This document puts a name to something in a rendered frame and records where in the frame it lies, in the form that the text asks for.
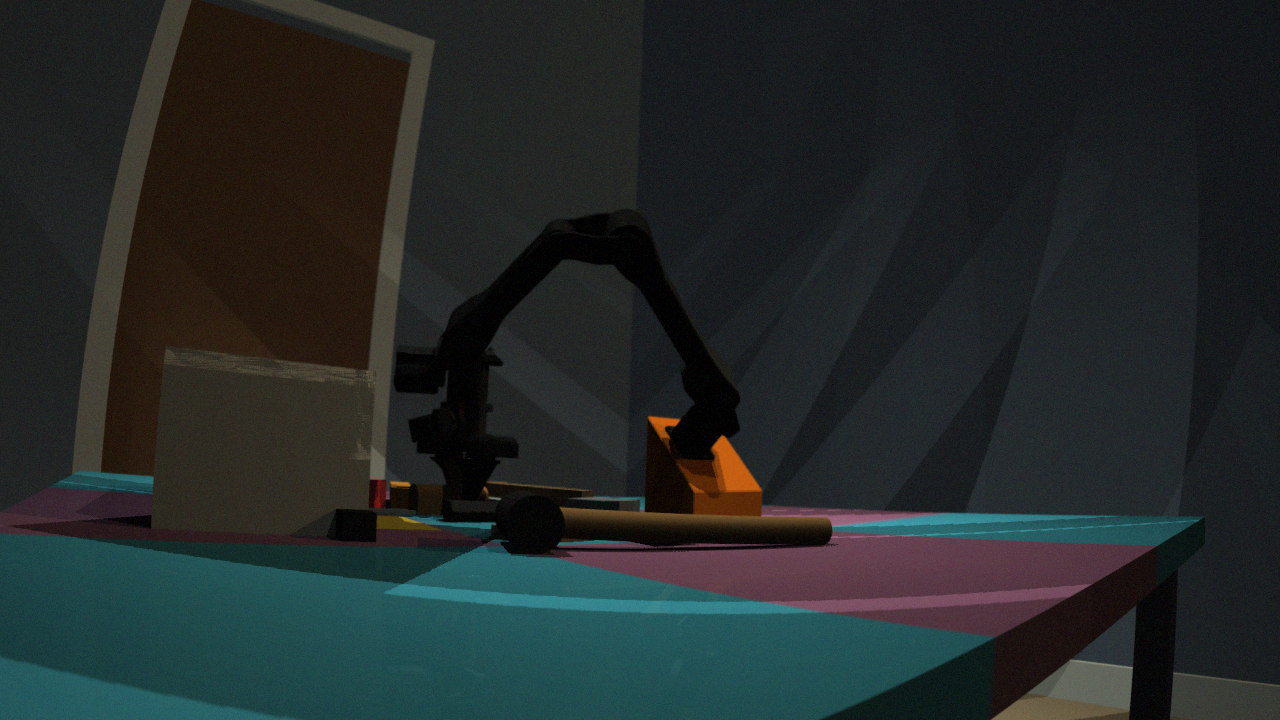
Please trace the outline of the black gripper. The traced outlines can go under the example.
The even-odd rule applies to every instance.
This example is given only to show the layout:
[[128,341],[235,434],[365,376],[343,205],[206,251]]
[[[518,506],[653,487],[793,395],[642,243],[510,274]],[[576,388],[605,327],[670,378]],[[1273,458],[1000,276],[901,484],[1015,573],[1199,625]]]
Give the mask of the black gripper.
[[460,404],[465,407],[466,439],[453,434],[429,443],[417,441],[416,454],[434,454],[431,460],[442,468],[445,486],[463,486],[463,500],[477,501],[500,462],[497,457],[518,457],[518,443],[513,437],[486,434],[486,413],[493,413],[493,404],[486,404],[486,396],[447,395],[447,401],[442,404],[451,410],[458,409]]

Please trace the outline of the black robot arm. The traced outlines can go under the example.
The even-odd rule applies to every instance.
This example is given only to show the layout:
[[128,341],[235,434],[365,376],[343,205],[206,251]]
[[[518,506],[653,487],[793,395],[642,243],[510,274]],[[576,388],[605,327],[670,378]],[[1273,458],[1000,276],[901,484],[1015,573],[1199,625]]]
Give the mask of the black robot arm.
[[[685,459],[713,460],[716,441],[740,430],[735,413],[739,389],[730,365],[707,343],[662,266],[646,217],[630,208],[548,223],[497,281],[454,309],[436,348],[397,348],[396,391],[438,395],[449,370],[447,395],[486,396],[489,366],[503,365],[494,348],[486,348],[500,323],[558,263],[570,259],[613,265],[641,290],[684,359],[684,389],[695,404],[677,427],[666,427],[666,432]],[[461,404],[454,410],[433,409],[433,414],[408,421],[413,442],[429,443],[453,434],[466,439]]]

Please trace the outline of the orange long bar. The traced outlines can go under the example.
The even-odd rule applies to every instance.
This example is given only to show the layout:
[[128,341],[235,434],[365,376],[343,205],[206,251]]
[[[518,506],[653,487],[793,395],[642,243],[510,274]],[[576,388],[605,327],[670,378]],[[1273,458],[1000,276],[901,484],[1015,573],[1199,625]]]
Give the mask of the orange long bar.
[[390,482],[390,509],[408,509],[410,482]]

